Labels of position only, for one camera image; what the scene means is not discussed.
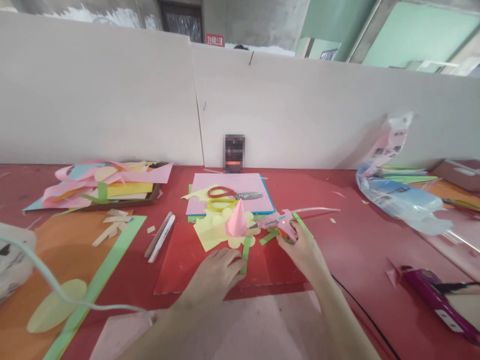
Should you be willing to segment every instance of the white pen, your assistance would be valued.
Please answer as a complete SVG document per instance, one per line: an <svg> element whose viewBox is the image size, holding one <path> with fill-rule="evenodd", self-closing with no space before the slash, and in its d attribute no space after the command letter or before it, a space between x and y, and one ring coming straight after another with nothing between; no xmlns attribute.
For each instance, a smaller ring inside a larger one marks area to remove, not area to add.
<svg viewBox="0 0 480 360"><path fill-rule="evenodd" d="M175 221L175 215L170 216L168 219L168 222L166 223L165 229L163 229L163 232L161 233L160 238L158 239L158 242L155 245L155 248L153 249L153 252L148 259L148 262L151 264L155 261L157 258L157 255L159 254L160 248L164 244L165 238L169 234L170 228L172 227L173 223Z"/></svg>

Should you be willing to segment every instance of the scissors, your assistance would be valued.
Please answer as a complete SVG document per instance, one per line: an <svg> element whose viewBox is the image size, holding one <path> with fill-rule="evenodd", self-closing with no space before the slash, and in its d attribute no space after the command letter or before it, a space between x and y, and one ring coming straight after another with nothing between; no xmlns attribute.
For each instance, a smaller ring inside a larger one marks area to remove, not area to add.
<svg viewBox="0 0 480 360"><path fill-rule="evenodd" d="M224 192L219 193L219 194L212 194L212 191L214 191L214 190L223 190ZM224 187L224 186L212 187L210 190L208 190L207 195L208 195L209 198L211 198L206 203L207 207L210 210L218 212L218 213L223 211L223 209L225 209L225 207L222 207L222 208L214 207L212 205L213 203L229 203L229 205L226 206L226 208L233 208L239 202L240 199L252 200L252 199L261 198L263 196L263 194L261 192L239 192L239 193L237 193L237 192L233 191L232 189L230 189L228 187ZM233 196L235 198L233 198L233 199L220 199L220 198L225 197L225 196Z"/></svg>

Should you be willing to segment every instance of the power cord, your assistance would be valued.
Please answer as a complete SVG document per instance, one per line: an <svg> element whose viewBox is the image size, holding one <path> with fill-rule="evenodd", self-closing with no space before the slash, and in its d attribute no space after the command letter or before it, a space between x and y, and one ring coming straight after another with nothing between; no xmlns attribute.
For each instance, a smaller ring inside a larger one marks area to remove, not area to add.
<svg viewBox="0 0 480 360"><path fill-rule="evenodd" d="M373 327L375 327L376 331L380 334L381 338L383 339L383 341L386 343L386 345L388 346L388 348L390 349L390 351L393 353L393 355L395 356L395 358L397 360L402 360L400 358L400 356L397 354L397 352L395 351L394 347L390 344L390 342L387 340L387 338L385 337L384 333L380 330L380 328L377 326L377 324L375 323L375 321L370 317L369 313L363 308L362 305L360 305L360 303L357 301L357 299L355 298L355 296L353 296L350 291L347 290L347 288L332 274L330 273L331 277L333 278L333 280L335 280L338 285L341 286L341 288L343 290L346 291L346 293L348 295L350 295L350 297L353 299L353 301L360 307L360 309L363 311L363 313L366 315L366 317L368 318L368 320L370 320L371 324L373 325Z"/></svg>

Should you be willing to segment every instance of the wooden stick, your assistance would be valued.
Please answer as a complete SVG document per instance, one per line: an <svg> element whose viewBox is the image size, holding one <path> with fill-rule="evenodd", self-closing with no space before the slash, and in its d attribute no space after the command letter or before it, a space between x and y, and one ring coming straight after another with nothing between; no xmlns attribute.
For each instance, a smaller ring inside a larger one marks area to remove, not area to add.
<svg viewBox="0 0 480 360"><path fill-rule="evenodd" d="M173 214L174 214L174 213L170 211L170 212L168 213L168 215L166 216L165 220L163 220L163 222L161 223L160 228L158 229L158 231L157 231L157 233L155 234L155 236L153 237L150 245L148 246L148 248L147 248L146 251L145 251L145 255L143 256L144 258L149 258L150 255L152 255L152 253L154 252L155 245L157 244L157 241L160 239L160 236L162 235L162 232L164 231L165 226L167 225L167 223L169 222L170 217L171 217Z"/></svg>

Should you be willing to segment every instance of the pink hot glue gun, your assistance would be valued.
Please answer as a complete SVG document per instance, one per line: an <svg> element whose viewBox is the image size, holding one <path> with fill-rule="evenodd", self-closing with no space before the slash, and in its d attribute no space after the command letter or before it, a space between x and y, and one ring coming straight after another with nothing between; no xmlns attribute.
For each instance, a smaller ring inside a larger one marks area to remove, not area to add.
<svg viewBox="0 0 480 360"><path fill-rule="evenodd" d="M286 209L282 210L282 213L283 215L280 215L278 212L274 212L265 217L262 217L256 222L255 225L251 226L250 229L276 228L280 232L280 236L282 238L289 237L294 243L296 243L299 239L299 236L290 224L290 221L294 219L292 212Z"/></svg>

